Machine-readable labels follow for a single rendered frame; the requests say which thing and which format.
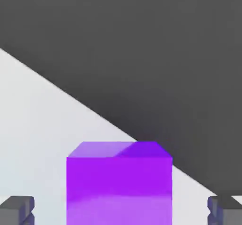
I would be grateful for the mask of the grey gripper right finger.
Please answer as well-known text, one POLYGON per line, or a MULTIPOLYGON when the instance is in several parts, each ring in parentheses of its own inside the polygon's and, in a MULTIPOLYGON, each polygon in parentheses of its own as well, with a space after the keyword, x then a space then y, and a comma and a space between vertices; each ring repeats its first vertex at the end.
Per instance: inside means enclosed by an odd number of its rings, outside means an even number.
POLYGON ((207 225, 242 225, 242 204, 231 196, 210 196, 207 225))

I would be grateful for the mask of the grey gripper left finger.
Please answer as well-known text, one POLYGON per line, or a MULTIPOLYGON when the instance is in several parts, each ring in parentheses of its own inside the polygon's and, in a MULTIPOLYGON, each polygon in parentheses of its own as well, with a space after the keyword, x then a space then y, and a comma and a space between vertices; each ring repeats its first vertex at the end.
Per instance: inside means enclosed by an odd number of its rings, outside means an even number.
POLYGON ((0 204, 0 225, 35 225, 33 196, 10 196, 0 204))

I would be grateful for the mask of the small purple cube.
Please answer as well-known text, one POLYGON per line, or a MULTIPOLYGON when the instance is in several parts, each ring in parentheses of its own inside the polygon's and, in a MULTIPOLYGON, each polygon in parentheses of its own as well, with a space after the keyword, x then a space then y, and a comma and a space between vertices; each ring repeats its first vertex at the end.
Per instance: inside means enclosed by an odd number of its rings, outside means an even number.
POLYGON ((82 142, 66 159, 66 225, 172 225, 173 159, 157 142, 82 142))

